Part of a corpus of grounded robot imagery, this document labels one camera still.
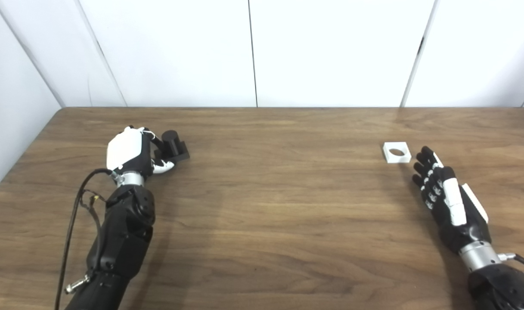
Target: white robotic hand cover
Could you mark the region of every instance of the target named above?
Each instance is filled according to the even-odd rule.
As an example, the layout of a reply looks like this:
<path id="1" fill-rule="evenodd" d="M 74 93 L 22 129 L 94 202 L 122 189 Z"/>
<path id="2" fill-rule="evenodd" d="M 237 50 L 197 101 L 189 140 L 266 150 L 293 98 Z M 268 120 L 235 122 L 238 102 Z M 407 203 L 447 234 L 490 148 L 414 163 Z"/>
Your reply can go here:
<path id="1" fill-rule="evenodd" d="M 126 162 L 136 158 L 141 153 L 142 135 L 142 130 L 130 127 L 116 135 L 107 147 L 107 169 L 121 169 Z"/>

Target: white finger segment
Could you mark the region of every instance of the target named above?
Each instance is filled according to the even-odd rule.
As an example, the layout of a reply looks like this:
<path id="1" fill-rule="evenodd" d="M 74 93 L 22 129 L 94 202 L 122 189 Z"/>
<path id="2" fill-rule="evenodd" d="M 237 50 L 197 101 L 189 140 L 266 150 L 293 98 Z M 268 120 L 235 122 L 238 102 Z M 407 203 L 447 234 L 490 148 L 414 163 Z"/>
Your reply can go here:
<path id="1" fill-rule="evenodd" d="M 165 173 L 166 171 L 169 171 L 170 169 L 174 167 L 174 163 L 171 161 L 162 161 L 162 162 L 163 162 L 162 166 L 155 165 L 155 164 L 153 165 L 154 174 Z"/>
<path id="2" fill-rule="evenodd" d="M 441 163 L 441 160 L 438 158 L 436 153 L 434 153 L 434 159 L 436 159 L 436 163 L 432 165 L 432 169 L 434 169 L 435 167 L 443 167 L 443 163 Z"/>
<path id="3" fill-rule="evenodd" d="M 459 183 L 457 178 L 451 178 L 443 181 L 443 192 L 445 194 L 445 203 L 449 208 L 451 216 L 451 224 L 453 226 L 460 226 L 466 224 L 467 216 L 465 213 L 465 205 L 463 198 L 459 191 Z"/>
<path id="4" fill-rule="evenodd" d="M 490 220 L 490 218 L 488 218 L 488 213 L 486 213 L 486 210 L 484 210 L 484 206 L 482 206 L 482 204 L 480 203 L 480 200 L 476 198 L 476 195 L 474 194 L 474 192 L 472 192 L 472 189 L 470 188 L 470 186 L 468 186 L 468 184 L 465 183 L 461 187 L 463 188 L 463 190 L 465 190 L 465 193 L 467 193 L 468 198 L 470 198 L 470 200 L 472 201 L 472 204 L 474 204 L 474 206 L 476 207 L 476 210 L 478 210 L 478 213 L 480 213 L 482 218 L 484 218 L 484 220 L 487 223 L 488 220 Z"/>

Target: black robotic forearm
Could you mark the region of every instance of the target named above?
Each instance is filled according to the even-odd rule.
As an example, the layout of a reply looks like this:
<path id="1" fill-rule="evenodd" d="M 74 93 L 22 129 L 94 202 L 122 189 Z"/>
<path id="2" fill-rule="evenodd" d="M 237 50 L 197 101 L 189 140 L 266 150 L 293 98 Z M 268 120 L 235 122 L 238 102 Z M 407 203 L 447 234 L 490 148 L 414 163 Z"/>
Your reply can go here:
<path id="1" fill-rule="evenodd" d="M 441 241 L 468 271 L 468 290 L 477 310 L 524 310 L 524 273 L 504 265 L 515 254 L 492 248 L 488 216 L 468 185 L 460 186 L 428 147 L 417 154 L 413 181 L 438 225 Z"/>
<path id="2" fill-rule="evenodd" d="M 95 241 L 88 254 L 91 281 L 77 289 L 67 310 L 118 309 L 149 248 L 154 211 L 153 195 L 143 186 L 123 185 L 112 194 L 102 226 L 102 252 L 97 255 Z"/>
<path id="3" fill-rule="evenodd" d="M 150 157 L 151 143 L 158 148 L 155 158 Z M 84 279 L 67 286 L 67 293 L 74 294 L 67 310 L 118 309 L 153 237 L 155 204 L 145 180 L 188 158 L 175 131 L 159 139 L 146 128 L 130 126 L 109 143 L 107 169 L 118 188 L 106 200 L 105 220 L 89 251 Z"/>

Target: robot finger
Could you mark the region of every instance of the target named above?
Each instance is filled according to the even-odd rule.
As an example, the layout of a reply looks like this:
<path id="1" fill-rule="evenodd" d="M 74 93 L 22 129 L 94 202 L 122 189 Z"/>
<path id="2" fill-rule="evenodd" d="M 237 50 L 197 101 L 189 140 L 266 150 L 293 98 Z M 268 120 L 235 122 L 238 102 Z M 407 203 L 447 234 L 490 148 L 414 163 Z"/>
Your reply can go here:
<path id="1" fill-rule="evenodd" d="M 423 180 L 423 178 L 421 178 L 421 175 L 414 174 L 411 177 L 411 179 L 413 180 L 413 182 L 415 182 L 417 187 L 419 187 L 421 190 L 425 189 L 425 181 Z"/>
<path id="2" fill-rule="evenodd" d="M 442 180 L 445 203 L 449 208 L 451 224 L 453 226 L 466 224 L 465 205 L 463 204 L 455 172 L 453 172 L 451 167 L 444 167 L 440 170 L 439 177 Z"/>
<path id="3" fill-rule="evenodd" d="M 413 168 L 421 175 L 421 177 L 426 178 L 428 176 L 428 169 L 425 168 L 425 166 L 423 166 L 421 163 L 415 163 Z"/>
<path id="4" fill-rule="evenodd" d="M 423 202 L 425 203 L 425 205 L 427 206 L 429 210 L 432 210 L 434 208 L 434 203 L 428 199 L 428 196 L 425 193 L 425 191 L 421 192 L 421 198 L 423 199 Z"/>
<path id="5" fill-rule="evenodd" d="M 153 159 L 153 173 L 160 174 L 169 171 L 174 167 L 171 161 L 163 161 L 162 159 Z"/>
<path id="6" fill-rule="evenodd" d="M 435 175 L 431 175 L 425 184 L 425 187 L 428 188 L 428 190 L 431 190 L 434 195 L 437 197 L 443 199 L 445 195 L 443 194 L 443 189 L 437 184 L 437 180 L 435 178 Z"/>
<path id="7" fill-rule="evenodd" d="M 423 146 L 423 148 L 421 149 L 421 153 L 423 153 L 425 155 L 425 157 L 429 159 L 429 161 L 430 161 L 430 163 L 431 163 L 433 168 L 435 168 L 435 167 L 443 167 L 443 164 L 441 163 L 441 160 L 436 155 L 436 153 L 433 150 L 431 150 L 431 148 L 429 148 L 427 146 Z"/>
<path id="8" fill-rule="evenodd" d="M 429 182 L 425 183 L 425 189 L 423 190 L 423 193 L 425 194 L 425 199 L 429 200 L 433 204 L 439 202 L 439 199 L 441 200 L 441 198 L 433 191 L 432 187 L 429 185 Z"/>

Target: fingertip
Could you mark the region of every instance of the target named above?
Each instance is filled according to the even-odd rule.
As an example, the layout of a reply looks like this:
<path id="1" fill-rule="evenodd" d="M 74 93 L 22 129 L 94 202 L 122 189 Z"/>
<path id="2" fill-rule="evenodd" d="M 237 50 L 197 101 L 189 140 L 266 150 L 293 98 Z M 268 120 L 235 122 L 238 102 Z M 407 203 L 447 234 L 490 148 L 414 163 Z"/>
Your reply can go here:
<path id="1" fill-rule="evenodd" d="M 431 150 L 431 148 L 429 148 L 427 146 L 423 146 L 423 148 L 421 149 L 421 153 L 425 153 L 429 157 L 433 157 L 434 156 L 434 151 Z"/>
<path id="2" fill-rule="evenodd" d="M 421 163 L 415 163 L 413 165 L 413 168 L 415 169 L 415 171 L 419 172 L 420 175 L 427 175 L 425 167 Z"/>
<path id="3" fill-rule="evenodd" d="M 446 166 L 440 170 L 440 177 L 443 181 L 455 178 L 455 172 L 452 167 Z"/>
<path id="4" fill-rule="evenodd" d="M 426 158 L 423 153 L 417 153 L 417 156 L 415 158 L 417 159 L 417 161 L 419 161 L 421 163 L 428 162 L 428 158 Z"/>

